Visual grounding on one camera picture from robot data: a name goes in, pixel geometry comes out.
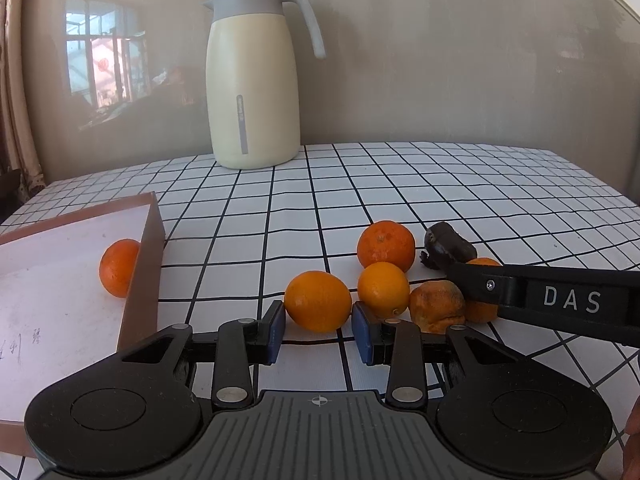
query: orange fruit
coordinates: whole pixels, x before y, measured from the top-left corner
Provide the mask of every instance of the orange fruit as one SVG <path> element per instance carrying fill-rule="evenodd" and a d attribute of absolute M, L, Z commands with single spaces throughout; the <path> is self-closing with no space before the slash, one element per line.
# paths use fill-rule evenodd
<path fill-rule="evenodd" d="M 126 298 L 140 242 L 126 238 L 111 244 L 100 260 L 98 274 L 105 290 L 116 298 Z"/>
<path fill-rule="evenodd" d="M 388 262 L 371 264 L 358 279 L 358 298 L 383 319 L 402 314 L 409 306 L 410 293 L 404 272 Z"/>
<path fill-rule="evenodd" d="M 415 240 L 402 224 L 382 220 L 364 229 L 356 252 L 365 268 L 376 262 L 388 262 L 407 272 L 414 264 Z"/>
<path fill-rule="evenodd" d="M 492 258 L 476 258 L 467 263 L 472 265 L 500 265 Z M 465 317 L 472 323 L 488 323 L 498 317 L 498 306 L 491 303 L 483 303 L 482 301 L 467 301 Z"/>
<path fill-rule="evenodd" d="M 447 326 L 465 322 L 465 298 L 455 283 L 447 280 L 424 282 L 411 293 L 409 313 L 420 330 L 444 334 Z"/>
<path fill-rule="evenodd" d="M 344 325 L 351 314 L 351 293 L 328 272 L 308 270 L 287 285 L 284 308 L 302 328 L 332 332 Z"/>

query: table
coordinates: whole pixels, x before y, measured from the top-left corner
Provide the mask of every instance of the table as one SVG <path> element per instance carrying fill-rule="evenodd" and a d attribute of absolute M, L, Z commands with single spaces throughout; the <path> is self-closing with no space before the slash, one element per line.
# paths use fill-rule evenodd
<path fill-rule="evenodd" d="M 638 270 L 640 208 L 588 172 L 547 150 L 446 142 L 364 142 L 306 146 L 276 168 L 236 171 L 199 155 L 55 182 L 2 226 L 141 192 L 156 193 L 166 230 L 158 328 L 188 322 L 217 330 L 259 317 L 304 270 L 326 270 L 354 293 L 360 233 L 391 219 L 414 234 L 449 221 L 479 256 L 504 264 Z M 412 286 L 441 275 L 416 258 Z M 490 337 L 594 388 L 614 419 L 598 470 L 618 478 L 626 417 L 640 393 L 638 350 L 499 319 L 474 326 Z M 441 372 L 428 365 L 430 397 Z M 212 364 L 199 365 L 194 391 L 210 396 Z M 360 361 L 350 322 L 313 334 L 287 319 L 276 364 L 252 370 L 259 390 L 385 391 L 388 368 Z M 0 454 L 22 480 L 36 461 Z"/>

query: beige wall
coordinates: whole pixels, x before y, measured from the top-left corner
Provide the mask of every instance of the beige wall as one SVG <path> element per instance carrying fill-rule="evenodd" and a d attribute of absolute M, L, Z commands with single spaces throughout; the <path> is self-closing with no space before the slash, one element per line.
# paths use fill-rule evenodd
<path fill-rule="evenodd" d="M 24 76 L 49 179 L 210 151 L 204 0 L 137 9 L 150 77 L 180 68 L 117 117 L 94 120 L 66 73 L 65 0 L 24 0 Z M 640 24 L 614 0 L 310 0 L 315 60 L 286 7 L 303 142 L 453 140 L 555 150 L 623 189 L 640 126 Z"/>

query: cream-colored jug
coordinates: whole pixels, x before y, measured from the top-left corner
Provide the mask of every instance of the cream-colored jug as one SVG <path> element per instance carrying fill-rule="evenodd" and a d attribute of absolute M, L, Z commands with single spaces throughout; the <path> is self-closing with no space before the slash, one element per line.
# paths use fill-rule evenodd
<path fill-rule="evenodd" d="M 300 6 L 314 53 L 325 57 L 308 0 L 209 0 L 207 106 L 216 159 L 249 170 L 291 160 L 300 149 L 298 77 L 283 2 Z"/>

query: brown box edge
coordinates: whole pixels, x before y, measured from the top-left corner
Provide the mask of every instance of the brown box edge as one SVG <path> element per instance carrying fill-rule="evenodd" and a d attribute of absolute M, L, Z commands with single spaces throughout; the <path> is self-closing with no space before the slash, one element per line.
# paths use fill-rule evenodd
<path fill-rule="evenodd" d="M 149 205 L 149 213 L 146 216 L 140 241 L 140 252 L 124 304 L 116 348 L 117 351 L 123 350 L 157 331 L 160 272 L 165 232 L 155 193 L 127 196 L 36 222 L 30 226 L 0 235 L 0 246 L 63 225 L 143 205 Z M 36 458 L 24 431 L 23 423 L 12 420 L 0 420 L 0 451 Z"/>

